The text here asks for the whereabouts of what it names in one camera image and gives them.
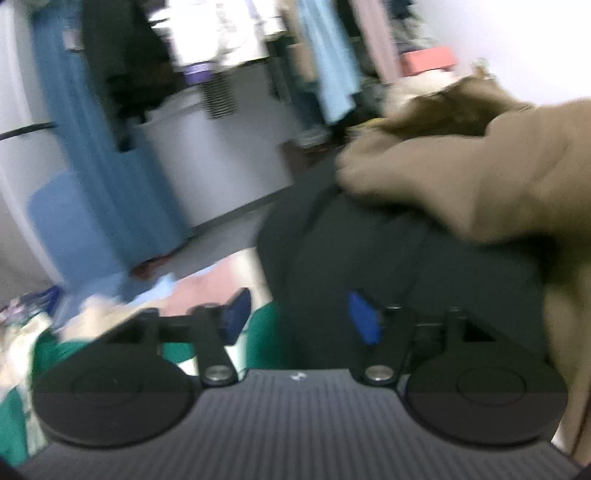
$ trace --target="red object on floor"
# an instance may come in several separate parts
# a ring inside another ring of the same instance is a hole
[[[457,58],[449,47],[433,47],[402,54],[402,75],[410,77],[428,70],[448,70],[457,65]]]

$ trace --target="gray floor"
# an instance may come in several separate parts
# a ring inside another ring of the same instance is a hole
[[[234,252],[254,247],[256,234],[270,208],[265,205],[244,213],[192,239],[169,262],[157,268],[153,278],[167,273],[173,273],[177,279],[184,278]]]

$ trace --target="silver screw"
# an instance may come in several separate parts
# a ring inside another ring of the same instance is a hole
[[[212,382],[224,382],[232,377],[232,370],[226,365],[212,365],[205,370],[205,378]]]
[[[365,370],[365,376],[372,382],[385,382],[394,376],[394,370],[386,365],[372,365]]]

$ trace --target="black disc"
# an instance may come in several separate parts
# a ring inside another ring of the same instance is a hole
[[[499,342],[465,343],[410,375],[406,399],[429,429],[482,446],[520,445],[551,435],[564,413],[562,377]]]
[[[35,383],[33,409],[54,440],[106,448],[148,440],[193,402],[176,365],[135,345],[91,345]]]

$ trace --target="gray ribbed surface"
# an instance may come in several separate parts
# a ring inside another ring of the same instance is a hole
[[[392,392],[347,371],[295,373],[251,371],[209,390],[184,422],[143,445],[55,443],[21,470],[31,480],[566,480],[579,470],[548,443],[492,453],[448,444]]]

